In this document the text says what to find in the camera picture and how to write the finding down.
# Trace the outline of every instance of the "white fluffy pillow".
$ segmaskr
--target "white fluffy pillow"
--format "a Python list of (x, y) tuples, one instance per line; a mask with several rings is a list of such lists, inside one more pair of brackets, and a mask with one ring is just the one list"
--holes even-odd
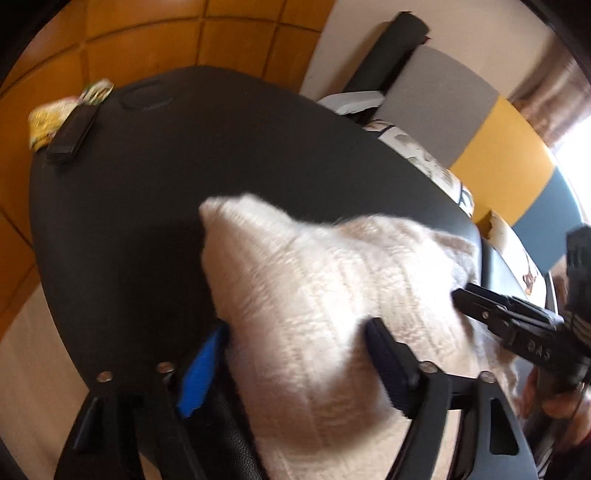
[[(369, 361), (367, 317), (419, 359), (459, 375), (491, 369), (506, 387), (497, 345), (452, 306), (450, 291), (477, 277), (465, 240), (380, 216), (309, 225), (249, 196), (200, 213), (228, 362), (271, 479), (384, 480), (408, 422)], [(434, 478), (446, 477), (454, 428)]]

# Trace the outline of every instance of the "white plastic part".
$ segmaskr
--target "white plastic part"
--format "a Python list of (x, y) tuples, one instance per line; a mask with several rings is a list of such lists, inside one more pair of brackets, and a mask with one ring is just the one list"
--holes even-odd
[(335, 93), (319, 100), (318, 104), (339, 115), (347, 115), (379, 107), (383, 101), (384, 94), (374, 90), (371, 92)]

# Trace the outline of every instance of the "curtain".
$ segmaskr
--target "curtain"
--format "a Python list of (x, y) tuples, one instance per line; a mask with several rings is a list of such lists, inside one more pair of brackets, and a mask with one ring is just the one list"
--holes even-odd
[(566, 47), (548, 73), (513, 102), (550, 148), (565, 133), (591, 115), (591, 85)]

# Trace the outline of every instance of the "leather seat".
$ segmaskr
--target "leather seat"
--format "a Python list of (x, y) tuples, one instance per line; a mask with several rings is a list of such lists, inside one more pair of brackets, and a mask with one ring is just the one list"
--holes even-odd
[[(115, 90), (70, 164), (35, 155), (30, 191), (47, 302), (91, 393), (144, 395), (159, 362), (182, 364), (209, 331), (199, 221), (209, 196), (254, 193), (310, 222), (405, 216), (481, 245), (457, 205), (357, 125), (211, 67)], [(485, 285), (515, 294), (502, 259), (483, 251)], [(264, 477), (227, 371), (186, 425), (209, 479)]]

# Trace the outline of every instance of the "metal rivet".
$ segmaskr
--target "metal rivet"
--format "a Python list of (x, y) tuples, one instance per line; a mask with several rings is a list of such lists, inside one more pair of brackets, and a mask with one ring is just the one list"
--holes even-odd
[(433, 362), (421, 362), (418, 367), (421, 369), (421, 372), (425, 374), (434, 374), (438, 370), (437, 365)]
[(96, 381), (98, 383), (107, 383), (111, 380), (113, 380), (113, 372), (109, 372), (108, 370), (105, 370), (96, 376)]
[(159, 374), (169, 374), (170, 372), (174, 372), (174, 363), (172, 363), (172, 362), (160, 362), (156, 366), (156, 371)]
[(485, 383), (494, 383), (494, 382), (496, 382), (496, 378), (495, 378), (494, 374), (492, 372), (487, 371), (487, 370), (484, 370), (483, 372), (480, 372), (480, 375), (478, 375), (478, 376)]

